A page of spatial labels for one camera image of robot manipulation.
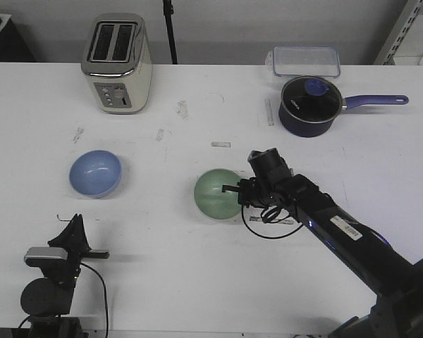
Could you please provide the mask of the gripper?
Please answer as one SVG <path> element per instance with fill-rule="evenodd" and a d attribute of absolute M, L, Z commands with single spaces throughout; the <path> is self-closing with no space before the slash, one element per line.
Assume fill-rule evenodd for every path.
<path fill-rule="evenodd" d="M 237 185 L 223 184 L 221 191 L 238 193 L 238 203 L 242 206 L 255 208 L 278 206 L 274 186 L 269 181 L 257 177 L 241 179 Z"/>
<path fill-rule="evenodd" d="M 79 242 L 81 251 L 78 253 L 75 251 L 78 250 Z M 83 259 L 108 259 L 110 256 L 107 250 L 91 249 L 81 214 L 75 214 L 61 233 L 47 244 L 49 248 L 44 259 L 44 276 L 57 285 L 74 285 Z"/>

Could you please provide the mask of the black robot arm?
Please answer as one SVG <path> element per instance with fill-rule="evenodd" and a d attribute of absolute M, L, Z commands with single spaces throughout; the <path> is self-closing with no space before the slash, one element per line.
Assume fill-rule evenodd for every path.
<path fill-rule="evenodd" d="M 22 291 L 20 306 L 30 323 L 28 337 L 88 337 L 80 319 L 70 317 L 80 267 L 86 258 L 108 259 L 107 250 L 94 250 L 85 234 L 82 215 L 76 213 L 67 226 L 46 246 L 34 246 L 24 255 L 26 265 L 39 268 L 43 276 Z"/>
<path fill-rule="evenodd" d="M 277 149 L 252 151 L 248 162 L 254 177 L 222 190 L 237 192 L 244 207 L 286 210 L 376 294 L 368 315 L 349 319 L 330 337 L 423 337 L 423 259 L 409 263 L 312 181 L 292 174 Z"/>

